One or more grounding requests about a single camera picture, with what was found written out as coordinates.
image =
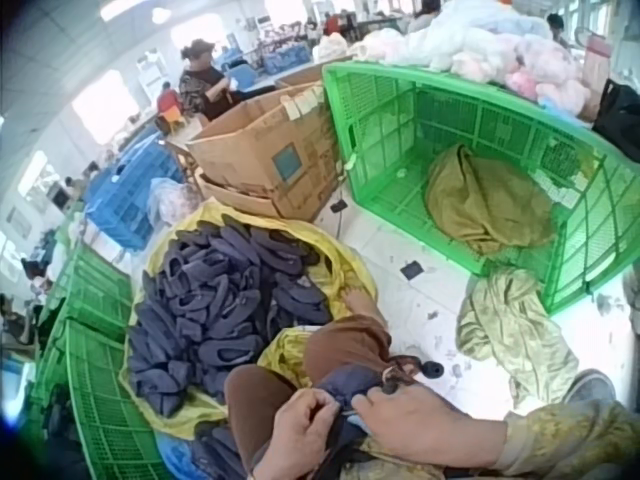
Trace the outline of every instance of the green plastic crate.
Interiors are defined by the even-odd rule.
[[[67,383],[66,329],[81,323],[108,338],[124,342],[133,303],[129,277],[106,263],[93,250],[79,245],[63,267],[47,298],[41,318],[65,299],[49,342],[36,359],[34,391],[47,398],[57,383]]]
[[[451,75],[352,62],[326,66],[324,81],[356,202],[472,273],[526,268],[556,313],[638,258],[640,182],[597,134]],[[518,166],[547,191],[552,244],[483,257],[434,225],[424,205],[429,167],[456,143]]]
[[[78,323],[67,327],[69,388],[94,480],[171,479],[153,430],[118,382],[124,347]]]

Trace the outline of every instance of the black bag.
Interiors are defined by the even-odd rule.
[[[628,85],[607,80],[593,131],[640,163],[640,95]]]

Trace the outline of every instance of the label on box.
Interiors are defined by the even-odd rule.
[[[314,85],[311,87],[318,103],[324,103],[324,87],[322,85]]]
[[[318,106],[318,99],[316,98],[316,94],[313,93],[313,89],[310,88],[309,90],[304,92],[303,95],[306,97],[312,109]]]
[[[294,100],[302,115],[306,115],[313,110],[313,105],[309,103],[309,99],[303,93],[296,95]]]
[[[289,116],[289,120],[296,120],[300,118],[300,110],[291,97],[288,95],[284,97],[280,97],[280,103],[284,106],[284,109],[287,111],[287,115]]]

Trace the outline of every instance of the white tiled floor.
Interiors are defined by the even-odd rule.
[[[348,204],[342,219],[329,209],[340,198]],[[339,233],[339,239],[362,256],[378,286],[378,305],[390,325],[393,351],[433,359],[445,366],[445,375],[429,384],[432,388],[475,417],[501,419],[513,408],[507,372],[495,360],[477,362],[456,349],[457,314],[473,288],[473,276],[364,211],[351,199],[346,185],[334,194],[316,225],[333,236]],[[400,269],[414,260],[424,273],[409,282]],[[579,358],[580,370],[603,371],[613,381],[618,399],[630,406],[635,394],[635,337],[629,309],[622,301],[622,279],[613,280],[597,295],[610,296],[614,306],[608,314],[601,316],[595,301],[584,299],[554,321]],[[518,413],[538,406],[538,401],[531,400]]]

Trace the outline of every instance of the ceiling light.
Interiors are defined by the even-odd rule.
[[[100,9],[100,16],[108,22],[144,1],[146,0],[113,0]]]
[[[169,20],[169,17],[171,17],[171,10],[166,8],[157,7],[151,11],[151,21],[156,25],[162,25]]]

